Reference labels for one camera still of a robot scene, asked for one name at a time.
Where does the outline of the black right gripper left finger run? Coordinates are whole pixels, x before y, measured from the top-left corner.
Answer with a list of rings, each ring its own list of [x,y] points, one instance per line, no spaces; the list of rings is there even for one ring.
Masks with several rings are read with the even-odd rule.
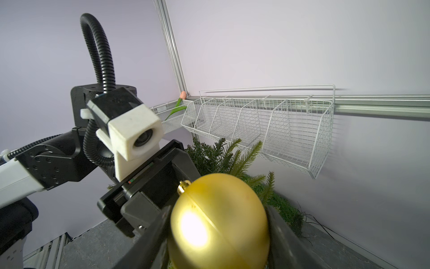
[[[115,269],[166,269],[172,206],[164,207],[133,247],[113,266]]]

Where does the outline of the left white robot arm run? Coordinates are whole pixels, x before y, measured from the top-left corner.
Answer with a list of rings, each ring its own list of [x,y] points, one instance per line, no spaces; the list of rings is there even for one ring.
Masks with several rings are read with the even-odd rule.
[[[79,182],[100,168],[114,187],[99,199],[99,209],[124,235],[141,236],[115,268],[167,269],[179,186],[199,172],[180,141],[159,145],[162,122],[136,89],[116,84],[97,18],[84,13],[80,25],[97,82],[71,90],[74,128],[1,154],[1,267],[24,267],[24,243],[39,215],[29,196]]]

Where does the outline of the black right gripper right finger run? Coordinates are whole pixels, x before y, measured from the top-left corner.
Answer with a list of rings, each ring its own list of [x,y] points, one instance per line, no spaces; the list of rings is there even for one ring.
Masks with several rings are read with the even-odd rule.
[[[268,219],[270,269],[321,269],[322,264],[315,259],[306,246],[272,206],[265,206]]]

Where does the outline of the gold ball ornament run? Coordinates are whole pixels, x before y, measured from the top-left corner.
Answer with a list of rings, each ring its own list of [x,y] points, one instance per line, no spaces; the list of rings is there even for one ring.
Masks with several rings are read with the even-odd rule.
[[[241,179],[216,173],[178,186],[168,251],[175,269],[263,269],[270,236],[257,194]]]

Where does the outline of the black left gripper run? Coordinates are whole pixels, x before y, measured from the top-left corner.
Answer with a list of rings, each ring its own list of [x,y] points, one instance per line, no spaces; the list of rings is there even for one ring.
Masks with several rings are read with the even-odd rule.
[[[184,146],[170,141],[97,202],[100,211],[126,236],[145,233],[161,209],[174,205],[181,182],[200,173]]]

